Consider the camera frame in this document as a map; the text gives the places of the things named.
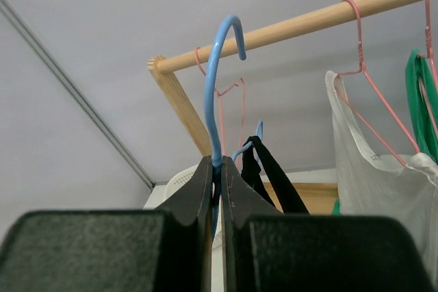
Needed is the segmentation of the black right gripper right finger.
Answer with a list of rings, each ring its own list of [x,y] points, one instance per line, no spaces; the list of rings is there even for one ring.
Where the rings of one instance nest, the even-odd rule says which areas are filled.
[[[432,291],[414,242],[388,217],[286,215],[222,160],[226,291]]]

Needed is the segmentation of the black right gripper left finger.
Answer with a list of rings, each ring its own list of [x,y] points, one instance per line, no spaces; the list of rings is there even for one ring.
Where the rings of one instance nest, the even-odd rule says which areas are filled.
[[[1,244],[2,291],[209,291],[209,157],[153,210],[32,211]]]

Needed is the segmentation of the black tank top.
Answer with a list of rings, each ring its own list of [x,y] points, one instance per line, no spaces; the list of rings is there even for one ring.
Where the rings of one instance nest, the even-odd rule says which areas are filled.
[[[261,139],[256,135],[250,136],[244,146],[248,146],[243,152],[241,176],[245,182],[252,187],[266,202],[275,207],[269,196],[260,176],[261,168],[253,154],[253,149],[261,160],[269,182],[278,198],[284,213],[298,213],[309,215],[307,207],[288,179],[286,173],[271,155],[270,151],[263,145]]]

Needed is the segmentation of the blue wire hanger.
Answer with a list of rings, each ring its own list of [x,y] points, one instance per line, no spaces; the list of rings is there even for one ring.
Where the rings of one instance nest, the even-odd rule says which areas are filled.
[[[216,90],[216,74],[218,70],[218,63],[224,41],[230,30],[233,28],[235,41],[237,44],[237,52],[241,60],[246,59],[246,49],[244,44],[244,33],[242,24],[238,16],[228,15],[221,23],[212,45],[212,50],[209,55],[207,74],[204,86],[204,114],[211,140],[211,163],[213,166],[212,182],[214,184],[213,193],[213,218],[212,218],[212,235],[216,234],[219,215],[219,201],[221,195],[221,169],[222,169],[222,146],[218,134],[215,113],[214,113],[214,98]]]

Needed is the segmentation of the cream tank top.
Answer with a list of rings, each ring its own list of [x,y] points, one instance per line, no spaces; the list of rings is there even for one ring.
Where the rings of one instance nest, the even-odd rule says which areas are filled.
[[[331,104],[340,212],[396,218],[410,232],[433,282],[437,281],[437,164],[426,154],[378,156],[344,99],[344,83],[325,76]]]

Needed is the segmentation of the pink wire hanger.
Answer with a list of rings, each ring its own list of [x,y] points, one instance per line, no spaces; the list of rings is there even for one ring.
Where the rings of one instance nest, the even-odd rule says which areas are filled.
[[[233,88],[242,88],[242,110],[241,110],[241,125],[240,125],[240,134],[239,134],[239,143],[238,146],[242,146],[242,138],[244,132],[244,121],[245,121],[245,102],[246,102],[246,86],[243,78],[239,78],[234,84],[230,85],[224,91],[219,91],[215,89],[216,97],[218,99],[219,104],[219,114],[220,114],[220,137],[221,137],[221,146],[222,153],[225,155],[227,153],[226,150],[226,138],[225,138],[225,125],[224,125],[224,107],[222,102],[222,97],[229,93]]]

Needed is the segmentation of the green tank top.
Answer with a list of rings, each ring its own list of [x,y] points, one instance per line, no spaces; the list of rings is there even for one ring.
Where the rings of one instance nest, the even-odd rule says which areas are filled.
[[[437,164],[437,94],[427,61],[419,56],[417,49],[412,50],[405,68],[407,99],[414,135],[419,146],[418,153],[428,155]],[[402,155],[395,157],[402,165]],[[333,209],[341,214],[339,198]]]

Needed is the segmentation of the pink hanger with green top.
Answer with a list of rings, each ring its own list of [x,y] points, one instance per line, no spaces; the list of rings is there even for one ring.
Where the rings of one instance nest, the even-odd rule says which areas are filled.
[[[426,27],[425,27],[425,39],[426,39],[426,55],[424,58],[428,59],[431,66],[432,76],[435,91],[437,92],[437,69],[435,66],[435,54],[433,49],[433,37],[431,30],[431,14],[430,14],[430,0],[424,0],[425,5],[425,17],[426,17]]]

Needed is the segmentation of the white perforated plastic basket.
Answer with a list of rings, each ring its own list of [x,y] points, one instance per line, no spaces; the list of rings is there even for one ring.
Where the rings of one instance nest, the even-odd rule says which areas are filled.
[[[197,165],[193,165],[192,167],[189,167],[174,175],[166,185],[164,200],[169,199],[169,197],[182,188],[192,178],[197,167]]]

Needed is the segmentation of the wooden clothes rack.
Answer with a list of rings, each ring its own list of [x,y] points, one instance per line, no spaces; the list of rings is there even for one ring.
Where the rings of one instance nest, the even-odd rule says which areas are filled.
[[[245,49],[247,52],[350,21],[360,21],[364,17],[401,8],[419,1],[424,0],[343,0],[335,5],[296,18],[281,21],[248,33],[243,32]],[[155,56],[148,61],[149,72],[156,80],[202,156],[212,154],[206,121],[200,119],[175,73],[197,64],[208,64],[211,50],[212,45],[169,59],[163,56]],[[238,52],[234,30],[231,27],[224,41],[220,58],[234,54],[238,55]]]

